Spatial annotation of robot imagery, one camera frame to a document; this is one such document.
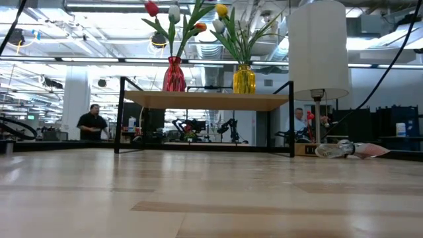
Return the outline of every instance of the person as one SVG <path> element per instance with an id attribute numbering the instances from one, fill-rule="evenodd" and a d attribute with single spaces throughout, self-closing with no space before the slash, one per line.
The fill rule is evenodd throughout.
<path id="1" fill-rule="evenodd" d="M 293 128 L 295 132 L 303 130 L 304 128 L 307 127 L 303 120 L 303 115 L 304 115 L 304 112 L 302 108 L 295 109 L 295 114 L 293 117 Z M 286 120 L 286 123 L 285 123 L 285 131 L 286 132 L 289 131 L 289 118 L 288 120 Z"/>
<path id="2" fill-rule="evenodd" d="M 99 112 L 100 106 L 92 104 L 90 111 L 79 118 L 77 127 L 81 130 L 81 140 L 101 140 L 102 130 L 108 136 L 106 120 L 98 115 Z"/>

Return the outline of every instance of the ceiling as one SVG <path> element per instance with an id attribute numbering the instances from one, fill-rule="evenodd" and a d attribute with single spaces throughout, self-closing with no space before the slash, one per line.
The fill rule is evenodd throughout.
<path id="1" fill-rule="evenodd" d="M 24 10 L 19 19 L 17 28 L 23 30 L 25 43 L 23 47 L 16 47 L 8 44 L 3 56 L 49 56 L 49 57 L 86 57 L 86 58 L 167 58 L 170 56 L 169 47 L 158 49 L 151 44 L 153 29 L 146 25 L 141 19 L 151 17 L 145 12 L 142 6 L 143 1 L 99 1 L 99 0 L 66 0 L 64 5 L 56 0 L 32 1 L 31 7 Z M 163 14 L 158 18 L 166 29 L 169 25 L 166 7 L 168 1 L 163 1 L 159 5 Z M 251 20 L 252 29 L 260 28 L 263 24 L 261 13 L 268 11 L 271 16 L 282 12 L 282 16 L 289 16 L 296 10 L 300 1 L 257 1 L 257 0 L 230 0 L 230 1 L 206 1 L 206 4 L 216 2 L 226 4 L 232 9 L 236 9 L 237 19 Z M 193 1 L 179 1 L 181 10 L 189 13 L 193 8 Z M 380 19 L 380 27 L 386 31 L 381 44 L 380 38 L 352 38 L 347 48 L 350 48 L 350 62 L 354 63 L 374 63 L 366 61 L 364 51 L 374 47 L 387 49 L 390 44 L 401 43 L 404 34 L 397 32 L 395 39 L 389 36 L 393 32 L 392 21 L 401 20 L 404 14 L 415 4 L 415 1 L 394 0 L 394 1 L 359 1 L 344 0 L 346 14 L 348 18 L 358 18 L 364 15 L 385 16 Z M 17 0 L 6 0 L 0 3 L 0 40 L 3 40 L 17 12 Z M 202 19 L 213 29 L 211 21 L 216 17 L 216 13 L 206 15 Z M 178 47 L 180 38 L 181 23 L 176 26 L 177 36 L 175 48 Z M 40 39 L 37 39 L 35 32 L 38 32 Z M 260 40 L 254 47 L 253 60 L 270 60 L 269 55 L 275 51 L 286 48 L 288 52 L 288 40 L 280 41 L 277 37 L 266 37 Z M 421 48 L 423 40 L 420 33 L 414 35 L 413 48 Z M 217 52 L 215 59 L 229 59 L 229 55 L 223 50 L 213 35 L 209 32 L 201 33 L 191 39 L 185 47 L 183 58 L 204 59 L 208 58 L 206 50 Z M 413 56 L 407 58 L 406 54 L 402 58 L 402 63 L 413 60 Z M 286 54 L 279 60 L 286 59 Z M 3 112 L 16 112 L 33 110 L 31 108 L 41 108 L 42 112 L 48 112 L 49 108 L 55 110 L 54 119 L 51 116 L 43 117 L 48 121 L 59 120 L 63 104 L 63 91 L 55 90 L 56 93 L 48 93 L 51 88 L 45 87 L 42 81 L 45 78 L 57 81 L 65 87 L 66 65 L 54 63 L 23 63 L 0 61 L 0 93 L 3 97 Z M 166 67 L 164 65 L 88 65 L 90 78 L 93 80 L 91 101 L 103 105 L 104 113 L 111 120 L 116 119 L 116 105 L 118 101 L 118 89 L 120 76 L 126 76 L 133 80 L 144 90 L 160 91 L 163 84 L 163 77 Z M 233 67 L 220 67 L 215 70 L 233 71 Z M 201 65 L 195 67 L 183 67 L 187 85 L 204 86 L 209 85 L 209 73 Z M 258 75 L 258 80 L 277 78 L 277 75 Z M 99 79 L 107 81 L 106 87 L 97 85 Z M 230 86 L 231 80 L 225 77 L 223 80 L 214 79 L 212 82 L 219 82 L 221 86 Z M 257 92 L 267 93 L 268 88 L 261 87 L 258 83 Z M 27 91 L 26 93 L 11 93 L 12 90 Z"/>

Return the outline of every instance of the white lamp shade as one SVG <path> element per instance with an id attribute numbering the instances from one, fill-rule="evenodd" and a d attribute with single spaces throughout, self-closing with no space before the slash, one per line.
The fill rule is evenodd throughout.
<path id="1" fill-rule="evenodd" d="M 296 100 L 313 100 L 313 89 L 324 89 L 327 99 L 348 95 L 343 4 L 317 1 L 298 8 L 288 19 L 288 39 L 289 80 Z"/>

